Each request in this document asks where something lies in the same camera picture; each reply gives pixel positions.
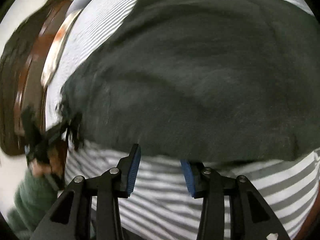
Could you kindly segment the operator left hand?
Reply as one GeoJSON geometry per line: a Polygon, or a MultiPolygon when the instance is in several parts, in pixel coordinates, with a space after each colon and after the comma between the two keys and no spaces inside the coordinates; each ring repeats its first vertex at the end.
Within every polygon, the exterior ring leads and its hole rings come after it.
{"type": "Polygon", "coordinates": [[[65,188],[67,148],[64,144],[53,146],[47,151],[48,163],[33,159],[28,167],[35,178],[44,177],[56,191],[65,188]]]}

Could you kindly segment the green sleeve forearm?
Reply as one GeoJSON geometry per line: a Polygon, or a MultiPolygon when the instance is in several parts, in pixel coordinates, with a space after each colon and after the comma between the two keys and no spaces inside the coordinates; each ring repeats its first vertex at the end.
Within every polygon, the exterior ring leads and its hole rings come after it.
{"type": "Polygon", "coordinates": [[[46,178],[35,178],[30,170],[26,170],[14,195],[14,207],[7,214],[7,223],[18,239],[31,238],[57,200],[57,194],[46,178]]]}

